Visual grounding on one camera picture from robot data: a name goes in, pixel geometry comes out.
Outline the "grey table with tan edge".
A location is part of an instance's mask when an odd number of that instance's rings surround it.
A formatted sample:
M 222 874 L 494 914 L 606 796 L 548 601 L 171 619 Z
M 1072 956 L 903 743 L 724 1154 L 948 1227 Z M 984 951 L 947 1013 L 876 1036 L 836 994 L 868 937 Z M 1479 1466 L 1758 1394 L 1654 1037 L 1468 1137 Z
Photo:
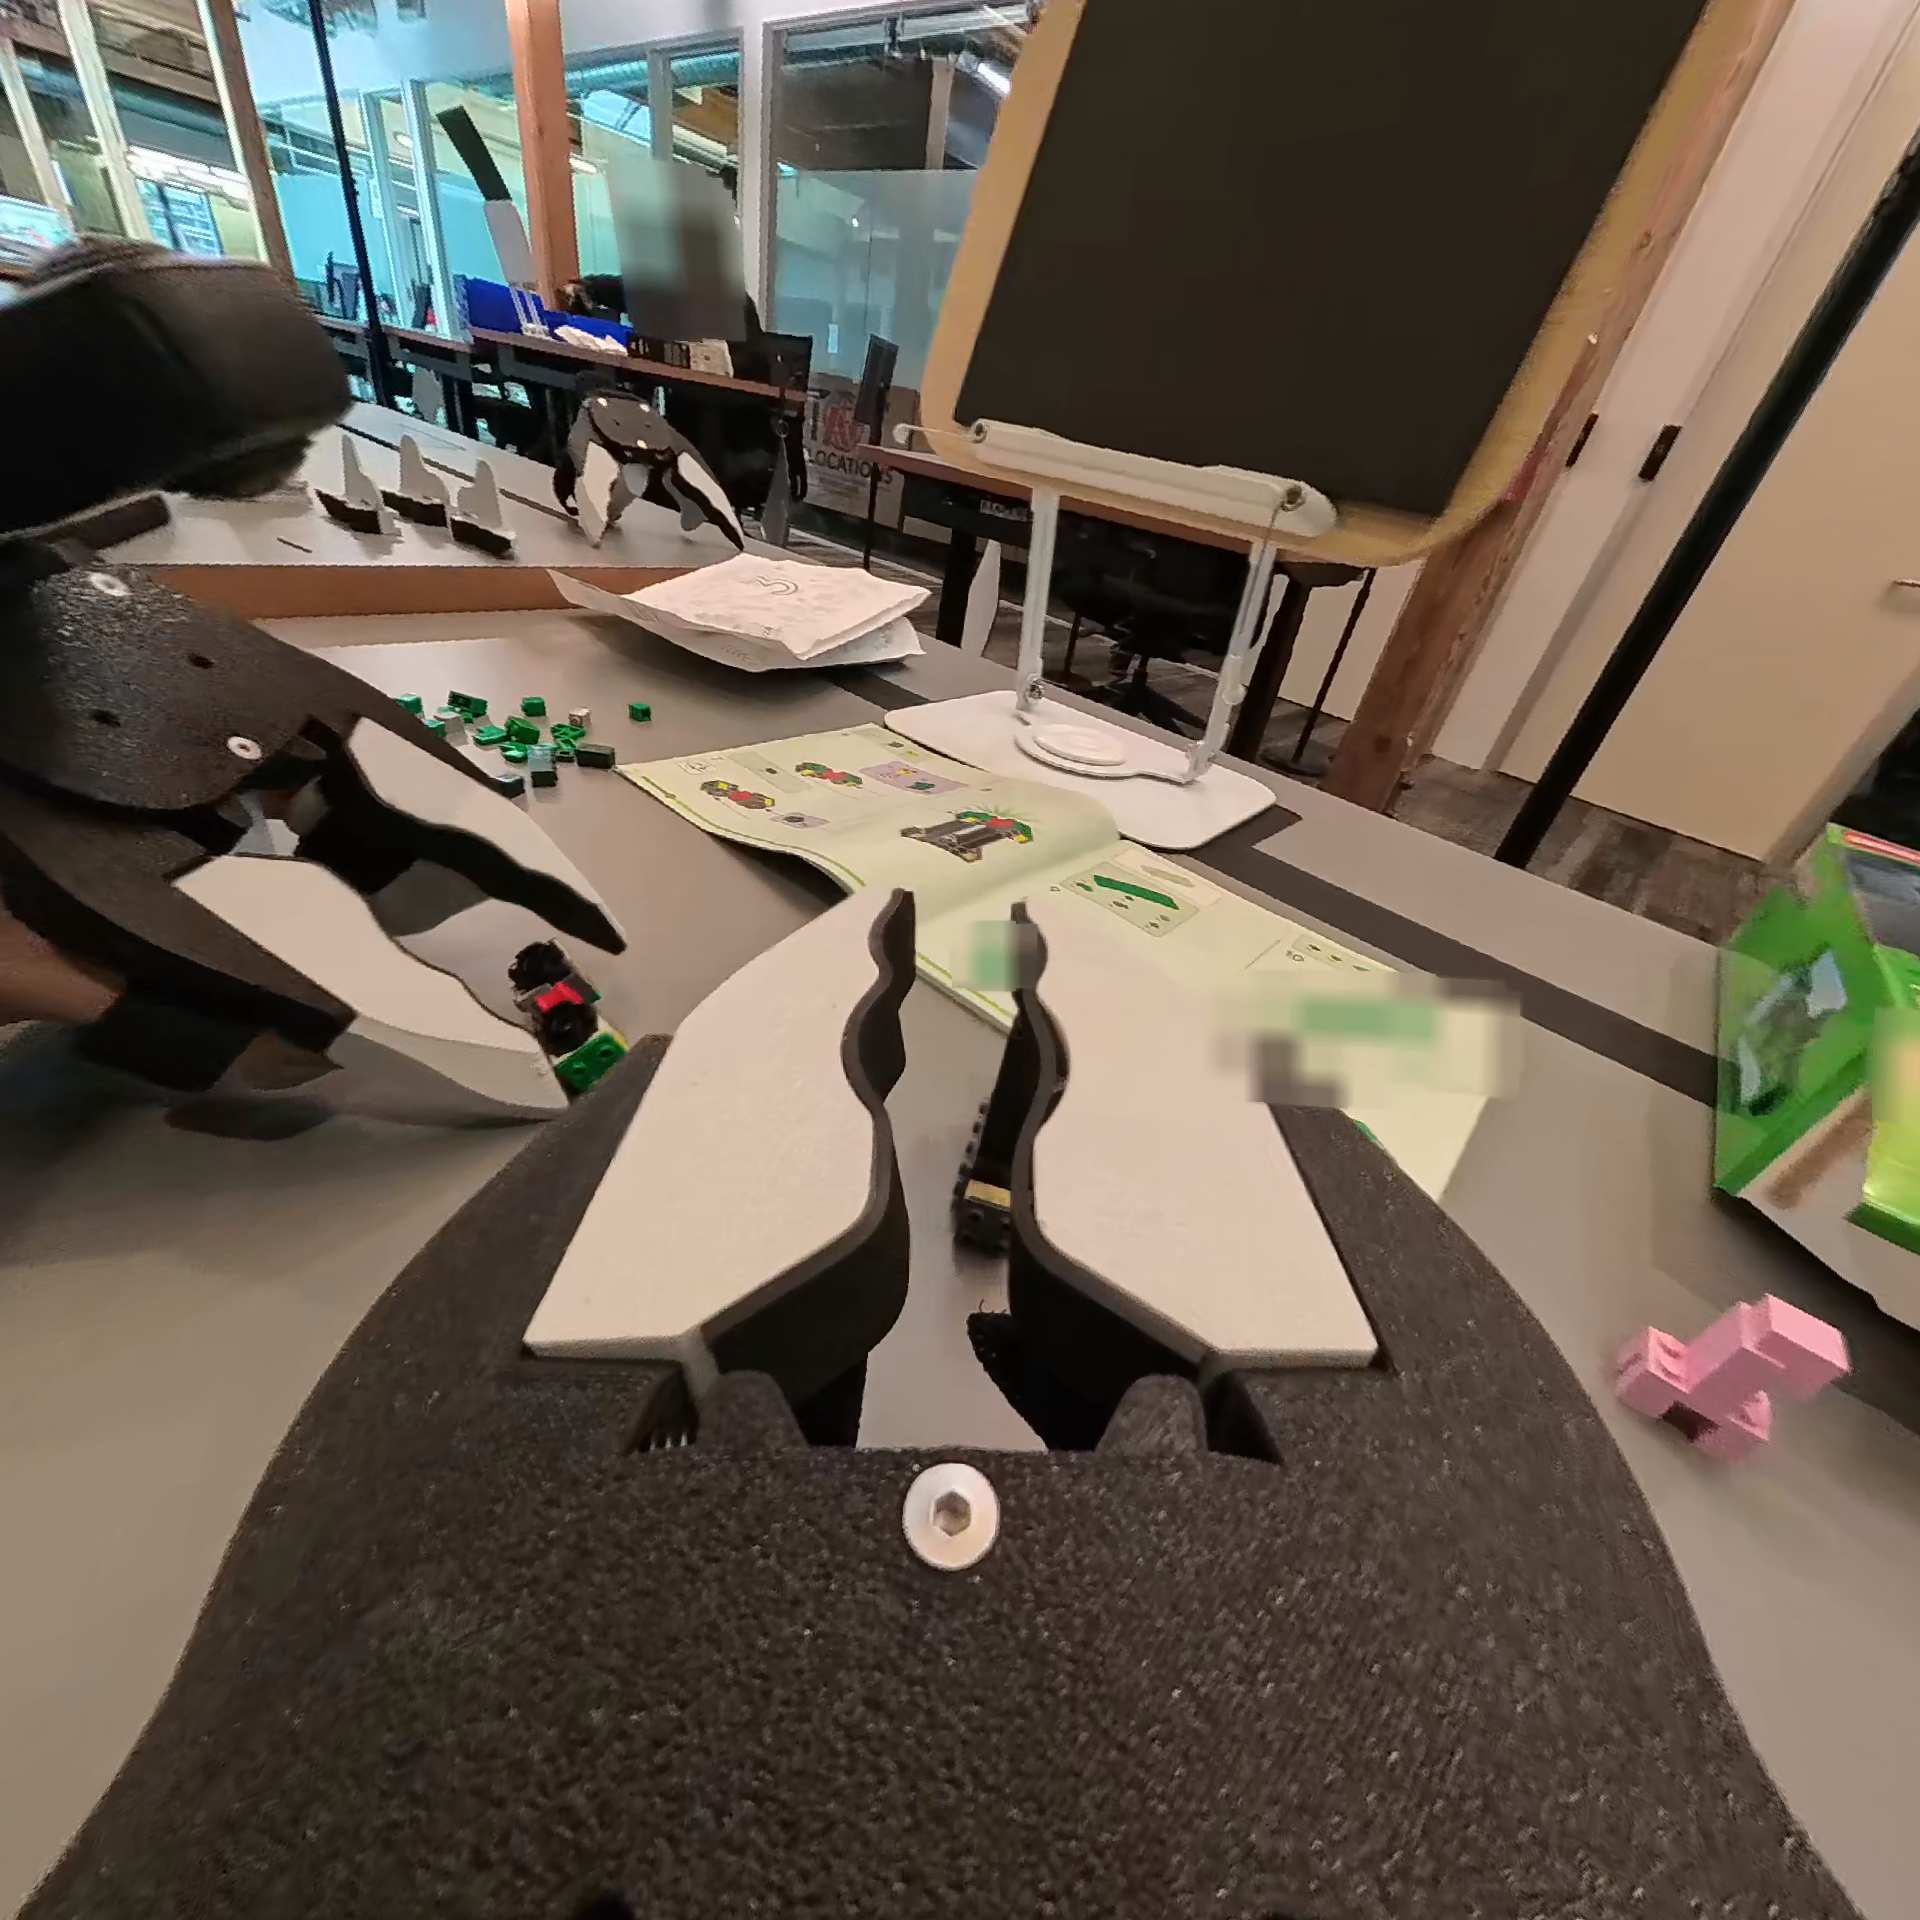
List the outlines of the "grey table with tan edge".
M 404 439 L 449 491 L 467 487 L 476 467 L 492 469 L 512 538 L 506 559 L 438 527 L 398 519 L 394 536 L 356 536 L 326 515 L 320 485 L 342 481 L 345 448 L 386 487 Z M 593 545 L 553 498 L 547 467 L 369 402 L 315 439 L 296 485 L 238 503 L 169 497 L 167 511 L 163 528 L 118 547 L 107 563 L 251 619 L 558 611 L 555 571 L 636 593 L 735 555 L 719 532 L 684 532 L 674 512 L 643 503 Z

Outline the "green cardboard toy box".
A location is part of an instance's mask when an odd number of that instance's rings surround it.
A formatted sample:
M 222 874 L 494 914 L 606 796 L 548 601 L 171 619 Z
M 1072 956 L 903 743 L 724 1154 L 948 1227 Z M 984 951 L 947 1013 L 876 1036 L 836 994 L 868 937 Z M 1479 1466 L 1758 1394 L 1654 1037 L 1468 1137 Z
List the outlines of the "green cardboard toy box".
M 1918 1327 L 1918 853 L 1831 826 L 1720 951 L 1712 1177 Z

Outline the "folded white paper sheets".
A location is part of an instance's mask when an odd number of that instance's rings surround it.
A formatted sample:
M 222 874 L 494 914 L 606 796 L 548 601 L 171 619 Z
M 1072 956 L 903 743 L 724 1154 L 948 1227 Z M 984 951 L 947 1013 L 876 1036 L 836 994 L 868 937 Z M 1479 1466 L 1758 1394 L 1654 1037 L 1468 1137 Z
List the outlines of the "folded white paper sheets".
M 684 653 L 747 675 L 888 665 L 922 651 L 929 589 L 859 568 L 732 559 L 636 593 L 548 569 L 566 603 L 617 618 Z

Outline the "blue storage bin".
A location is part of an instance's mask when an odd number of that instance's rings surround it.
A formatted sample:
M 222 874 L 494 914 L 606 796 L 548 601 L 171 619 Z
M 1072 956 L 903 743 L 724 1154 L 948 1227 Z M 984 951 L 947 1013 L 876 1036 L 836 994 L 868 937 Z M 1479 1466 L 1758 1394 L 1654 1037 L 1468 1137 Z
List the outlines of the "blue storage bin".
M 470 331 L 498 331 L 512 338 L 551 338 L 591 346 L 593 353 L 631 355 L 634 331 L 623 322 L 558 311 L 532 291 L 506 281 L 452 274 L 458 322 Z

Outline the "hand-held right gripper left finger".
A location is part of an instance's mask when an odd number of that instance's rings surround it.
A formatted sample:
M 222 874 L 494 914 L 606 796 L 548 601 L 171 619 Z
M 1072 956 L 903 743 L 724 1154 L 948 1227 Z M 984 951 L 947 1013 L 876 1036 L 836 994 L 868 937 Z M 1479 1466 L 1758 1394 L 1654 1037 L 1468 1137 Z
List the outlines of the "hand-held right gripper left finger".
M 817 1448 L 857 1442 L 910 1282 L 888 1097 L 918 904 L 863 891 L 758 956 L 667 1043 L 529 1321 L 531 1360 L 656 1363 L 703 1401 L 772 1378 Z

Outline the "green red black brick assembly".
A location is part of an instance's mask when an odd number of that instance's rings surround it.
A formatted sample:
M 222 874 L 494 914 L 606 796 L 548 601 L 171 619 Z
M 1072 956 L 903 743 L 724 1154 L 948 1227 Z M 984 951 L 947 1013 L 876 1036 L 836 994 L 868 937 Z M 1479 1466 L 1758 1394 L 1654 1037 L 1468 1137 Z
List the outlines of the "green red black brick assembly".
M 510 962 L 510 992 L 570 1100 L 596 1088 L 630 1053 L 601 992 L 558 944 L 522 947 Z

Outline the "thin black pole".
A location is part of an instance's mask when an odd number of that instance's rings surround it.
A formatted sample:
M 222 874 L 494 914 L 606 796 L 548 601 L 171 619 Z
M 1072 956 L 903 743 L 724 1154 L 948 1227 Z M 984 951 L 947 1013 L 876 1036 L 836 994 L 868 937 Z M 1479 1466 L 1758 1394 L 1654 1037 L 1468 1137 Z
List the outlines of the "thin black pole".
M 384 329 L 380 307 L 377 307 L 377 287 L 372 277 L 372 260 L 369 251 L 369 234 L 362 211 L 362 197 L 356 191 L 356 178 L 353 171 L 350 159 L 350 141 L 345 129 L 345 107 L 344 97 L 335 75 L 335 63 L 329 51 L 329 16 L 326 2 L 306 2 L 306 24 L 310 34 L 315 45 L 319 65 L 320 65 L 320 87 L 328 107 L 328 131 L 335 149 L 335 159 L 339 163 L 342 184 L 344 184 L 344 207 L 345 219 L 350 231 L 350 248 L 353 248 L 353 263 L 356 272 L 359 287 L 359 301 L 367 308 L 367 338 L 369 338 L 369 381 L 376 395 L 376 405 L 382 410 L 392 410 L 395 401 L 394 387 L 394 355 L 388 349 L 388 333 Z

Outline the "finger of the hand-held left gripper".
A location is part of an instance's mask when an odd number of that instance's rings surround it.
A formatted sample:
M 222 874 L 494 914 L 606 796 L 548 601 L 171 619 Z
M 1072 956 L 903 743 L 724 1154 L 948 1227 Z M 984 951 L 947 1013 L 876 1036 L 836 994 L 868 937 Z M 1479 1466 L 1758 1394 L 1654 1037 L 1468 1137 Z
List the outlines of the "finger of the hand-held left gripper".
M 176 891 L 350 1010 L 313 1097 L 342 1113 L 419 1125 L 553 1121 L 570 1095 L 515 1004 L 510 906 L 476 904 L 439 929 L 395 936 L 323 867 L 220 855 Z
M 362 715 L 292 797 L 296 851 L 348 883 L 382 931 L 419 937 L 483 904 L 625 954 L 626 931 L 553 839 L 411 719 Z

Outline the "black office chair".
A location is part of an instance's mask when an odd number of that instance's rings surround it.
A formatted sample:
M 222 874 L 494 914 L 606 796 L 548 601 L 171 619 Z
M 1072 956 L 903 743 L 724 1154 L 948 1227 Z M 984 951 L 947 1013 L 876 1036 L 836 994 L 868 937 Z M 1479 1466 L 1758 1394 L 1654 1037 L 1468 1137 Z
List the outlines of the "black office chair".
M 1055 538 L 1050 597 L 1071 615 L 1056 679 L 1092 703 L 1172 731 L 1198 736 L 1209 720 L 1155 691 L 1155 663 L 1190 665 L 1192 656 L 1228 653 L 1252 560 L 1240 547 L 1212 547 L 1064 515 Z M 1078 679 L 1075 651 L 1084 631 L 1107 636 L 1113 675 L 1107 684 Z

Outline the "black board with wooden frame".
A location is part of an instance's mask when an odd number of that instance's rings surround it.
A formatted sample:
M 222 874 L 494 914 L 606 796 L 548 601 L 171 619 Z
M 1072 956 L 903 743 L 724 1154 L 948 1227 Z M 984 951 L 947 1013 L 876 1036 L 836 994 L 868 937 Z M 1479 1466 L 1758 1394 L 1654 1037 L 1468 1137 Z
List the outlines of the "black board with wooden frame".
M 1779 4 L 1046 4 L 922 381 L 979 477 L 1398 568 L 1513 487 Z

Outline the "printed cardboard box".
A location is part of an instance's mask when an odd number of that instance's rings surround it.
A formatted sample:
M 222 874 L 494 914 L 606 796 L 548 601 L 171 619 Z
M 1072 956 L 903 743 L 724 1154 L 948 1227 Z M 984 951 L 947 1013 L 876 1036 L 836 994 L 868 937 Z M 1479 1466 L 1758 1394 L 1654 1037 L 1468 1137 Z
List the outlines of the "printed cardboard box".
M 857 377 L 815 372 L 807 384 L 802 423 L 807 491 L 802 506 L 864 522 L 874 474 L 879 528 L 897 530 L 903 522 L 903 476 L 876 467 L 874 436 L 857 423 Z

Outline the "dark wooden long table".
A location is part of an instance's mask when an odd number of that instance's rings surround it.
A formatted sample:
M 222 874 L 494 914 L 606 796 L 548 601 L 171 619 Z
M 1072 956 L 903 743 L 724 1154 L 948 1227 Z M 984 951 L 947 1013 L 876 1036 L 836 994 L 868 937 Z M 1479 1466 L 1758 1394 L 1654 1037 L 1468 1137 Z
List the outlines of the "dark wooden long table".
M 776 420 L 788 465 L 795 472 L 806 469 L 806 387 L 783 388 L 763 379 L 704 372 L 646 355 L 600 353 L 555 338 L 492 329 L 480 329 L 467 343 L 451 343 L 425 331 L 386 327 L 382 340 L 394 387 L 415 372 L 431 372 L 451 384 L 452 395 L 443 402 L 449 423 L 470 439 L 478 439 L 480 392 L 518 387 L 529 394 L 526 405 L 535 420 L 532 436 L 519 443 L 519 451 L 553 459 L 587 388 L 614 384 L 643 399 L 697 394 L 735 410 L 758 407 Z

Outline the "black tripod pole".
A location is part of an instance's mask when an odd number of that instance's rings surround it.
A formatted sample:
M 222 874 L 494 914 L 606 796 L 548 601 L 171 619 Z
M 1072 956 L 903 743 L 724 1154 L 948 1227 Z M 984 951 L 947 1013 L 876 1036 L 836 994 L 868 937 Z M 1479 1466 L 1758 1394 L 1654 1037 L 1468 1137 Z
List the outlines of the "black tripod pole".
M 1907 251 L 1918 226 L 1918 146 L 1911 145 L 1889 177 L 1836 274 L 1809 311 L 1758 410 L 1696 503 L 1683 536 L 1654 578 L 1640 611 L 1598 673 L 1569 731 L 1495 851 L 1495 863 L 1526 868 L 1542 853 L 1548 831 L 1574 802 L 1577 787 L 1641 688 L 1680 615 L 1707 578 L 1769 469 L 1787 445 L 1841 353 Z

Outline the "black brick frame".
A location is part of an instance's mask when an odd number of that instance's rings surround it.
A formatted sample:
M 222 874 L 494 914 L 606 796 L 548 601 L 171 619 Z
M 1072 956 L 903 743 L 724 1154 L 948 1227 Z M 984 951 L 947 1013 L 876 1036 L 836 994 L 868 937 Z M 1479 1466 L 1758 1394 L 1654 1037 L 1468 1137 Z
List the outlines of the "black brick frame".
M 1023 1130 L 1040 1088 L 1040 1048 L 1019 1004 L 999 1069 L 979 1104 L 952 1189 L 952 1234 L 959 1247 L 1003 1258 L 1012 1236 L 1012 1180 Z

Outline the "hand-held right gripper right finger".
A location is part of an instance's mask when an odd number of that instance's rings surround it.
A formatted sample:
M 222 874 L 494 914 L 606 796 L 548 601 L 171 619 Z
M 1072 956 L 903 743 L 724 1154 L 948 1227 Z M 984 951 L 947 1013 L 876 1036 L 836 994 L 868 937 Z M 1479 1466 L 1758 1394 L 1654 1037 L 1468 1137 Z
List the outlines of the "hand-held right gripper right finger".
M 1099 1412 L 1151 1377 L 1218 1401 L 1235 1378 L 1374 1370 L 1377 1323 L 1209 999 L 1068 904 L 1018 904 L 1012 925 L 1025 1356 Z

